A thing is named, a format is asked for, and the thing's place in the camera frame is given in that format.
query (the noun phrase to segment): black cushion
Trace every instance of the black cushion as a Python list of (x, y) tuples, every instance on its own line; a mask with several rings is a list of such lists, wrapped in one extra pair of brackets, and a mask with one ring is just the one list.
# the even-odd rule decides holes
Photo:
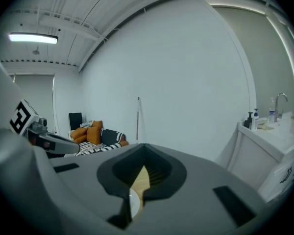
[(103, 128), (100, 130), (100, 141), (107, 146), (120, 142), (122, 136), (122, 132), (112, 131)]

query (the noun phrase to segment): ceiling light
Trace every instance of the ceiling light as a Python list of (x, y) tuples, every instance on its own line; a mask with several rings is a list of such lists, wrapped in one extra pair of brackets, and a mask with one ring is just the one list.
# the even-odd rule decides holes
[(58, 37), (35, 33), (10, 33), (9, 38), (12, 42), (39, 42), (47, 44), (56, 44)]

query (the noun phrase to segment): striped blanket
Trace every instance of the striped blanket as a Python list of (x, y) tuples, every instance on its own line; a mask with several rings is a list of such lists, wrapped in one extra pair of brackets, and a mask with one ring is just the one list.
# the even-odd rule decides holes
[(94, 152), (101, 152), (101, 151), (108, 151), (112, 149), (116, 149), (121, 147), (119, 143), (112, 144), (110, 146), (107, 146), (105, 144), (93, 144), (90, 142), (83, 142), (79, 144), (80, 150), (79, 152), (75, 153), (75, 156), (80, 156), (80, 155), (88, 155)]

